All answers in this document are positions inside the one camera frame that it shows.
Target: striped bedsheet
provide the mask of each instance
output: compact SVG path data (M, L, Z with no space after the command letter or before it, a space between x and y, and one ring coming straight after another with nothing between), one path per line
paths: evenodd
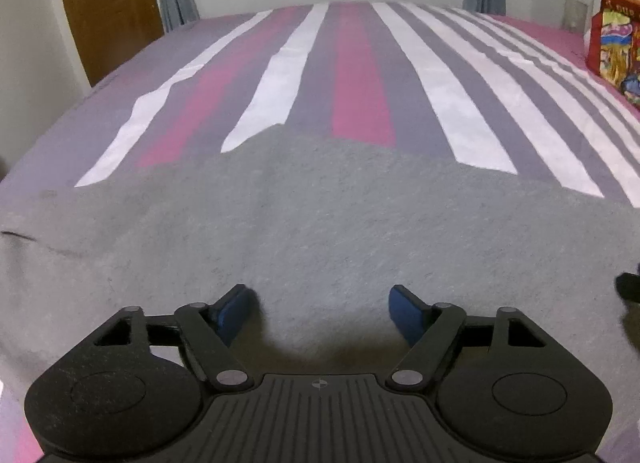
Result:
M0 185L0 200L229 152L285 123L640 206L635 110L500 20L336 3L178 33L61 118Z

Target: gray stripe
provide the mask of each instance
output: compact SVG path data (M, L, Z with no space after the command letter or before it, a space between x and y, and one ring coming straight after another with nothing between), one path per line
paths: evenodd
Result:
M455 73L466 93L474 101L482 117L507 151L518 173L527 178L559 184L482 75L414 15L404 10L399 4L392 3L391 6Z
M216 110L214 118L209 118L200 130L194 135L186 150L189 154L203 152L216 154L220 152L226 137L234 129L244 110L251 103L255 90L264 75L271 57L285 45L291 34L302 23L313 6L300 6L296 12L276 35L270 37L250 64L247 64L242 73L225 90L222 103Z
M232 27L229 27L227 24L224 24L222 30L218 29L218 26L215 24L210 24L211 22L216 22L217 19L211 20L202 20L196 23L197 26L207 24L210 27L210 31L212 32L212 37L209 40L209 45L215 42L220 37L228 34L231 29L240 26L243 22L249 20L254 14L250 14L249 16L243 17L241 20L236 22ZM196 56L201 53L204 49L207 48L207 45L201 46L196 53ZM164 134L171 128L176 117L180 114L182 108L189 102L190 96L193 93L194 88L198 85L198 78L203 74L212 64L216 64L220 57L224 56L223 54L218 54L213 57L211 62L203 67L198 73L196 73L192 78L185 82L178 82L171 87L171 91L169 92L169 97L167 98L164 106L156 117L153 119L149 128L145 131L145 133L140 136L140 139L136 142L136 144L131 148L129 154L124 157L118 168L115 172L129 172L130 170L137 169L137 163L143 154L148 151L148 148L156 143L159 139L164 136Z
M575 157L582 162L590 177L600 188L604 197L615 199L616 201L622 201L627 204L630 203L622 189L622 186L620 186L618 180L614 178L600 155L593 149L591 144L584 139L584 136L574 125L574 122L572 122L564 111L558 107L558 104L556 104L550 94L547 93L542 86L540 86L526 72L515 66L507 57L500 55L500 53L498 53L494 48L487 46L478 40L455 21L452 21L435 10L430 10L429 8L425 9L441 20L444 24L447 24L459 35L463 36L464 39L478 49L479 52L487 55L493 62L497 63L501 68L507 71L508 74L510 74L511 77L520 84L527 96L536 104L540 112L544 114L547 122L549 122L549 124L561 136L572 153L574 153ZM468 16L464 16L463 18L465 20L469 20L475 26L478 26L478 23L472 18L470 19Z
M335 33L338 3L331 3L324 16L302 72L298 96L289 111L287 125L321 136L332 135L335 92Z
M459 11L451 11L451 13L455 13L456 15L462 15L462 13L460 13ZM470 19L470 21L473 24L475 24L476 26L481 27L481 28L486 29L486 30L489 30L486 26L478 25L477 21L473 20L472 17L470 18L470 17L466 16L466 14L465 14L465 18ZM498 26L498 25L496 25L494 23L494 21L485 19L484 17L483 17L483 19L485 21L489 22L492 25L492 27L495 27L496 29L501 29L501 30L505 31L506 33L508 33L510 36L512 36L514 39L518 40L519 42L521 42L525 46L528 46L530 48L535 49L535 51L540 53L540 55L543 55L543 56L547 57L548 60L554 62L555 64L558 64L558 66L561 67L564 71L567 71L568 73L571 73L576 80L578 80L583 86L585 86L588 90L590 90L591 93L594 94L594 96L597 96L598 99L603 104L605 104L607 106L607 108L613 113L613 115L615 117L617 117L617 119L620 122L623 123L623 125L629 131L629 134L631 134L633 140L640 146L640 136L638 136L638 132L626 121L626 118L620 113L620 110L615 106L615 104L613 104L604 94L600 93L600 91L594 89L584 77L582 77L580 75L576 75L575 72L572 70L571 66L568 66L566 64L562 64L561 62L558 62L548 52L544 51L543 49L540 49L537 46L533 46L526 39L524 39L523 37L518 35L517 32L511 30L511 28L505 27L505 26ZM528 53L526 53L522 49L518 48L517 46L514 46L512 43L510 43L507 40L505 40L503 37L498 35L496 32L492 32L491 36L494 37L496 40L499 40L505 46L508 46L509 49L514 50L515 52L520 53L522 55L526 55L527 57L530 57L531 60L536 63L536 65L542 66L542 63L541 63L539 58L531 57Z
M222 99L218 107L214 111L207 115L207 119L202 125L194 132L193 136L189 139L188 143L183 148L183 157L205 156L211 154L217 154L220 152L220 147L226 136L236 126L242 112L251 102L254 96L255 90L262 78L271 56L277 53L277 51L284 45L287 38L295 30L306 14L311 10L311 6L305 6L303 8L297 8L296 12L282 28L277 30L277 33L272 35L266 42L263 48L256 53L250 62L245 64L239 72L238 76L225 88ZM191 80L191 89L188 93L189 96L193 94L193 90L197 89L198 80L201 75L206 75L210 68L215 67L217 63L225 60L230 54L238 53L245 46L246 40L251 38L251 35L255 32L262 31L264 24L268 24L269 20L273 17L279 16L278 10L274 10L265 20L260 24L251 28L245 35L240 37L236 42L231 43L226 49L221 51L207 66L199 71ZM169 116L171 122L164 127L164 131L167 131L167 127L171 126L178 114L184 110L184 104L189 103L189 96L183 101L177 110L174 110Z
M385 89L396 147L413 154L455 160L420 78L389 28L370 4L360 10Z
M17 163L2 181L0 202L44 189L73 187L113 141L141 94L157 89L203 49L253 15L182 26L125 62L61 116Z
M459 16L463 15L458 11L453 13ZM468 20L471 24L478 27L479 29L482 29L482 30L488 29L486 28L486 26L479 25L472 16L469 16L466 13L464 14L463 18L465 20ZM512 43L508 42L508 40L505 40L503 37L501 37L495 32L491 32L490 35L492 38L495 38L498 42L504 44L505 46L508 46L509 49L519 53L520 55L526 55L527 57L530 57L531 61L539 69L541 69L550 77L552 77L566 91L568 91L569 94L571 94L571 96L573 96L577 100L577 102L584 108L584 110L591 116L594 122L603 130L603 132L607 135L607 138L609 138L612 141L612 143L620 151L620 154L622 154L622 156L629 162L629 164L631 165L631 167L633 167L636 173L640 175L640 163L638 163L638 160L633 156L633 154L631 154L631 152L626 147L622 138L620 138L620 135L612 128L612 126L610 126L609 122L607 122L606 118L604 118L604 116L600 113L598 108L594 106L593 103L582 92L580 92L579 89L577 89L574 85L572 85L571 82L567 81L566 78L562 77L562 75L559 75L556 71L554 71L554 69L551 66L548 66L542 63L542 61L539 58L531 57L528 53L519 49L517 46L514 46ZM516 37L524 45L531 47L530 44L527 43L525 40L523 40L521 37L517 35L514 35L514 37ZM605 98L601 96L601 94L599 94L596 90L594 90L586 80L584 80L583 78L580 78L579 75L575 75L574 72L572 72L568 66L563 66L560 62L558 62L554 58L550 58L550 61L552 61L554 64L558 64L559 66L562 66L564 70L569 71L574 78L580 80L580 83L582 83L590 91L590 93L596 94L601 100ZM628 125L628 123L624 118L620 117L619 120L622 120L622 122L625 123L625 126L629 131L629 134L631 134L632 138L636 140L636 143L638 143L638 133L636 133L635 130Z
M383 2L372 6L414 67L456 160L517 174L507 151L455 73L391 6Z
M455 49L479 72L562 186L603 197L598 186L584 169L584 165L569 150L540 110L506 71L484 53L479 53L472 44L431 13L415 4L403 2L401 5L433 29L443 42Z

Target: pink stripe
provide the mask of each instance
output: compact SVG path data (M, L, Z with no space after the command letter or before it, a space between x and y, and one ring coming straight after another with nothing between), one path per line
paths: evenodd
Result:
M215 114L226 88L242 69L292 19L299 8L284 8L267 17L254 29L232 43L234 48L220 61L199 74L198 83L188 103L161 138L143 154L139 167L176 161L191 136L209 117Z
M333 132L338 138L393 146L396 138L361 9L357 4L340 6Z
M34 463L42 457L42 450L28 424L22 427L15 450L14 463Z

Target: white stripe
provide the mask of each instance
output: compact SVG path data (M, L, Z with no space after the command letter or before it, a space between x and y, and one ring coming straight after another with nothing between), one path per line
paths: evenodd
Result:
M507 24L500 21L493 20L488 15L482 16L482 18L479 18L478 16L475 16L474 14L471 14L471 13L466 13L466 14L471 16L474 20L477 20L480 24L484 25L491 31L493 31L496 35L499 35L503 39L507 40L507 42L511 42L513 45L517 46L518 49L520 49L524 53L539 59L545 65L550 65L552 69L556 72L556 74L561 75L562 78L567 80L572 86L574 86L578 91L580 91L580 93L582 93L596 107L596 109L598 109L602 117L605 120L607 120L607 123L609 123L611 128L620 136L627 150L633 155L634 158L636 158L637 161L640 162L640 146L638 146L638 142L634 139L633 135L629 132L628 128L626 128L626 126L620 121L620 119L618 119L615 116L615 114L611 112L609 107L607 107L607 105L604 104L603 101L598 96L596 96L596 94L593 91L591 91L587 86L585 86L583 82L578 80L576 75L571 74L569 71L565 70L564 68L558 67L558 64L555 64L554 62L550 62L549 59L547 59L544 55L541 55L534 49L530 48L530 46L527 46L526 44L522 43L520 40L517 40L513 36L509 35L508 32L505 32L499 29L498 27L495 27L494 24L491 24L491 22L500 23L501 25L510 27ZM589 75L588 73L583 72L578 68L575 68L575 66L572 65L571 62L564 59L564 57L558 55L558 53L556 53L552 49L546 48L546 46L538 43L535 39L531 39L529 36L527 36L525 33L519 30L517 30L517 32L519 34L522 34L523 36L528 37L527 42L531 42L535 44L537 48L547 51L550 55L554 57L558 57L559 59L561 59L563 64L568 65L573 71L575 72L579 71L580 73L585 73L588 77ZM579 76L582 78L585 78L584 75L582 74L580 74ZM608 96L610 96L611 98L614 98L613 96L610 95L610 93L606 89L605 91ZM638 120L636 120L636 118L633 116L632 116L632 123L635 123L638 126L638 129L640 129L640 123L638 123Z
M610 93L610 91L607 90L607 88L604 87L597 80L594 80L594 78L591 77L590 72L580 69L579 67L576 67L570 61L568 61L565 57L556 53L553 49L549 48L548 46L545 46L543 43L538 42L533 37L530 37L523 31L517 28L514 28L513 26L510 26L509 24L502 22L500 20L495 20L489 15L483 15L482 18L484 18L489 23L489 27L493 26L494 30L497 30L495 26L502 26L502 27L508 28L509 30L511 30L511 32L519 35L522 39L526 40L531 45L537 47L538 49L541 49L542 51L547 53L549 56L553 57L555 60L557 60L561 64L569 67L576 76L586 80L587 83L592 88L598 91L598 93L600 93L608 102L610 102L620 112L622 117L633 127L633 129L638 134L640 134L640 122L638 121L638 116L636 115L636 112L633 110L629 110L629 108L622 101L620 101L620 99L618 99L612 93ZM554 67L554 64L552 62L551 63L547 63L547 62L548 62L548 59L545 58L545 65L551 65L552 67ZM565 76L567 74L568 72L562 69L562 75Z
M510 58L516 67L519 67L533 78L553 98L567 117L574 122L574 125L607 165L611 174L618 180L631 204L634 207L640 207L640 178L638 174L636 174L636 171L629 165L616 146L611 143L604 131L593 121L589 113L568 91L532 61L525 60L522 56L513 59L512 51L505 51L503 44L490 36L485 30L476 26L476 24L449 11L434 9L457 22L488 46L495 48L501 55Z
M257 13L225 36L220 37L191 62L178 70L158 89L140 96L133 105L129 120L121 126L107 150L104 151L95 165L80 178L80 181L76 183L76 187L91 185L91 183L107 179L127 156L131 148L140 139L140 136L144 134L156 114L164 107L171 87L182 80L193 77L230 42L249 31L270 13L271 11Z
M476 167L517 173L456 75L391 7L376 2L373 8L413 65L455 158Z
M222 144L222 152L235 149L271 125L285 123L298 96L306 59L316 41L329 5L316 4L282 48L271 57L254 97Z
M478 71L562 186L602 197L582 162L510 74L431 13L415 4L402 5Z

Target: black circular pad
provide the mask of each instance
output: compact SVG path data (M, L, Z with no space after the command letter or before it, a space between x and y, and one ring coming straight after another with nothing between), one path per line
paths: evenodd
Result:
M105 371L84 377L71 389L71 400L95 416L117 414L136 406L146 394L145 382L127 371Z
M610 417L603 385L566 367L469 363L449 373L436 401L462 439L501 458L565 459L595 449Z
M187 369L151 354L123 364L118 348L34 382L25 413L39 441L77 458L122 459L166 445L194 421L200 386Z
M535 373L507 375L494 383L494 398L507 411L523 416L545 416L566 402L562 383Z

